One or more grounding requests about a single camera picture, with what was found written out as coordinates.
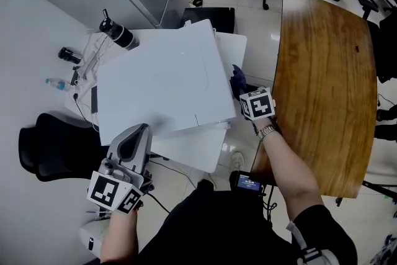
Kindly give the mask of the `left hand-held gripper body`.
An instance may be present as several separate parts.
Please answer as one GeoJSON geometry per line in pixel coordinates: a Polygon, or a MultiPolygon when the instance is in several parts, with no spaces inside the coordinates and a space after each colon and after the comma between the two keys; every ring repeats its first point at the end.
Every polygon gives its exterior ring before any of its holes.
{"type": "Polygon", "coordinates": [[[103,159],[91,176],[87,199],[111,212],[129,214],[142,206],[142,197],[153,190],[152,174],[138,174],[118,162],[103,159]]]}

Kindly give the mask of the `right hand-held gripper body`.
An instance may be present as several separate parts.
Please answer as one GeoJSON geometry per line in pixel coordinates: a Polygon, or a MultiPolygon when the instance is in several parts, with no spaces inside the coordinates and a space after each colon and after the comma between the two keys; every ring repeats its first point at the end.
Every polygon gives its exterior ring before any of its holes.
{"type": "Polygon", "coordinates": [[[256,91],[240,95],[242,114],[248,120],[263,119],[275,115],[275,100],[269,88],[260,87],[256,91]]]}

